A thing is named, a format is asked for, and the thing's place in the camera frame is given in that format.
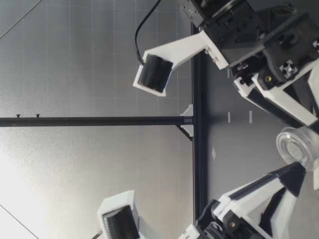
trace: transparent container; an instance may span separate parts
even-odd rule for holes
[[[308,172],[318,168],[319,135],[307,127],[283,129],[277,137],[277,149],[288,164],[300,162]]]

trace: black wire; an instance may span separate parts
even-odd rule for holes
[[[4,206],[0,204],[0,207],[6,211],[13,219],[15,219],[21,226],[23,226],[24,229],[26,229],[32,236],[34,236],[36,239],[39,239],[29,228],[27,228],[22,222],[18,220],[14,215],[12,215]]]
[[[141,27],[144,25],[144,23],[147,21],[147,19],[150,17],[150,15],[154,12],[154,10],[157,8],[157,6],[159,5],[159,3],[161,2],[161,0],[158,0],[155,5],[152,7],[152,9],[149,11],[149,13],[144,17],[144,19],[141,21],[140,25],[138,26],[138,28],[136,29],[135,32],[135,48],[136,48],[136,56],[139,60],[139,62],[144,65],[144,61],[141,57],[140,54],[140,50],[139,50],[139,46],[138,46],[138,35],[140,32]]]

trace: white plastic part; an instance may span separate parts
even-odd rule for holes
[[[263,111],[269,113],[267,110],[256,104],[255,102],[251,101],[248,96],[249,94],[253,91],[253,89],[256,87],[255,83],[251,84],[250,86],[247,86],[246,84],[241,84],[240,81],[242,80],[241,77],[237,78],[234,81],[235,86],[237,87],[238,93],[240,94],[241,97],[244,99],[248,100],[250,103],[254,104],[255,106],[259,107]]]
[[[135,207],[134,198],[135,191],[127,191],[103,200],[97,215],[105,239],[109,239],[103,222],[103,215],[106,213],[110,213],[125,206],[130,206],[135,223],[138,225],[139,216]]]
[[[173,63],[171,70],[173,72],[180,65],[190,60],[193,56],[203,50],[207,51],[219,69],[223,69],[229,65],[222,53],[218,50],[217,46],[210,40],[204,31],[201,31],[196,35],[147,50],[144,53],[143,60],[146,61],[148,55],[158,56]],[[133,86],[153,95],[166,97],[165,90],[161,93],[139,84],[142,70],[143,66],[141,65],[139,66]]]
[[[263,88],[258,83],[258,74],[255,74],[252,78],[252,81],[257,86],[260,93],[266,99],[273,102],[275,105],[282,108],[284,111],[298,119],[300,122],[304,123],[305,125],[311,125],[318,120],[312,113],[310,113],[307,109],[305,109],[302,105],[300,105],[297,101],[295,101],[291,96],[289,96],[284,89],[298,80],[307,72],[311,71],[317,64],[319,60],[314,61],[304,67],[299,74],[295,77],[294,80],[288,81],[282,86],[274,87],[271,90],[263,90]]]
[[[271,225],[274,239],[288,239],[288,223],[294,210],[297,198],[286,190],[275,213],[271,217]]]
[[[197,231],[196,227],[191,224],[178,239],[198,239],[199,237],[200,234]]]
[[[319,106],[319,63],[311,71],[308,84],[310,86],[311,91],[313,92],[315,101]]]
[[[189,105],[188,108],[180,114],[180,116],[194,116],[194,111],[193,111],[193,105]],[[183,128],[190,137],[194,137],[194,126],[193,125],[182,125],[181,128]]]
[[[284,223],[273,224],[273,228],[275,231],[278,232],[279,235],[282,235],[282,238],[276,238],[276,237],[272,238],[270,235],[268,235],[264,230],[262,230],[258,226],[259,222],[252,220],[252,218],[250,218],[248,215],[254,209],[258,208],[260,205],[270,200],[272,196],[275,193],[277,193],[279,190],[281,190],[284,186],[282,185],[280,180],[276,178],[239,200],[231,200],[229,198],[231,194],[237,192],[238,190],[242,189],[245,186],[242,186],[240,188],[237,188],[235,190],[232,190],[231,192],[224,194],[219,199],[220,204],[214,210],[213,214],[216,215],[219,218],[219,220],[223,221],[224,216],[229,211],[232,211],[236,216],[243,218],[265,239],[284,239],[283,236],[285,235],[285,233],[281,233],[281,230],[283,232],[287,230],[287,224],[285,223],[285,221],[287,220],[288,222],[290,219],[291,212],[295,205],[295,200],[292,197],[290,197],[290,195],[288,195],[284,197],[283,200],[281,201],[282,206],[279,206],[278,209],[276,210],[277,214],[274,220],[276,220],[276,218],[281,219],[285,217],[285,219],[283,220]]]

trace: black plastic part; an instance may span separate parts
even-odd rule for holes
[[[266,100],[257,89],[253,89],[247,98],[250,99],[255,104],[259,105],[264,110],[277,116],[283,122],[287,123],[291,127],[300,128],[303,126],[303,124],[301,122],[299,122],[297,119],[295,119],[290,114],[285,112],[279,106],[276,106],[276,105],[272,104],[270,101]]]
[[[280,182],[285,186],[285,188],[294,196],[298,197],[301,186],[304,182],[305,174],[305,168],[302,167],[300,163],[296,162],[267,174],[261,179],[233,193],[229,196],[229,198],[231,200],[239,200],[276,178],[279,178]]]
[[[106,213],[102,217],[109,239],[140,238],[130,206]]]
[[[284,187],[295,197],[298,197],[304,182],[306,169],[300,163],[295,162],[277,171],[271,172],[269,175],[278,177]]]
[[[210,203],[207,204],[207,206],[204,208],[203,213],[201,214],[200,218],[196,221],[195,225],[197,228],[201,229],[202,231],[208,227],[208,225],[214,221],[213,218],[213,209],[217,208],[218,205],[220,204],[219,201],[217,200],[212,200]]]
[[[239,200],[248,194],[254,192],[258,188],[266,185],[267,183],[273,181],[276,178],[275,175],[266,175],[262,177],[261,179],[249,184],[248,186],[238,190],[237,192],[233,193],[232,195],[229,196],[231,200]]]
[[[180,0],[179,4],[196,28],[214,17],[225,5],[239,0]]]
[[[138,83],[154,91],[163,93],[169,81],[173,63],[158,56],[149,55]]]
[[[274,88],[277,85],[278,81],[268,67],[263,67],[259,71],[258,83],[263,88],[263,90],[267,91]]]
[[[224,217],[224,233],[230,239],[264,239],[244,219],[239,218],[232,211],[229,211]]]
[[[266,210],[261,214],[259,226],[271,237],[273,236],[273,230],[271,227],[271,218],[274,215],[279,203],[281,202],[286,189],[283,188],[278,191],[270,200]]]
[[[319,110],[316,100],[313,96],[313,92],[308,84],[310,73],[311,72],[308,72],[302,76],[300,79],[285,88],[284,91],[311,114],[313,114],[314,110],[316,113],[319,113]]]
[[[224,230],[228,235],[232,235],[240,226],[241,219],[232,211],[229,211],[223,219]]]
[[[210,223],[205,229],[205,234],[208,239],[227,239],[227,236],[223,235],[213,223]]]
[[[0,118],[0,127],[186,125],[192,117]]]
[[[310,125],[310,129],[319,134],[319,120]]]
[[[268,66],[278,81],[285,83],[292,80],[299,72],[291,73],[287,78],[280,70],[286,62],[292,61],[297,69],[301,69],[307,62],[305,59],[312,56],[317,59],[319,54],[313,43],[319,38],[319,27],[310,19],[308,14],[292,17],[290,21],[283,23],[265,39],[265,54]],[[290,41],[291,46],[283,42]]]

